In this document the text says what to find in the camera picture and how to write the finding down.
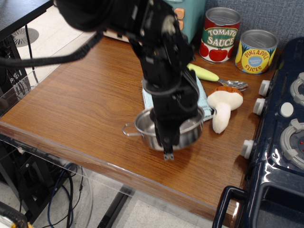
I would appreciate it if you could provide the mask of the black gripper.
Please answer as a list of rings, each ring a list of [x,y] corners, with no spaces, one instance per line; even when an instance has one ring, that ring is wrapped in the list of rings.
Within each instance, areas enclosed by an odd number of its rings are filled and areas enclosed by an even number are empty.
[[[180,126],[198,115],[199,89],[196,79],[182,79],[180,87],[164,97],[152,95],[150,119],[154,122],[157,142],[163,147],[164,160],[174,160],[173,146],[179,143]]]

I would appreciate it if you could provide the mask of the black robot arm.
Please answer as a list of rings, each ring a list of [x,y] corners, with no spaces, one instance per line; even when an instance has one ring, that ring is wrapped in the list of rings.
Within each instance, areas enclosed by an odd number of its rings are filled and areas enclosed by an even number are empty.
[[[194,49],[180,31],[173,8],[162,0],[56,0],[66,22],[82,31],[107,30],[126,36],[151,94],[158,144],[173,159],[180,126],[198,113],[199,89],[188,69]]]

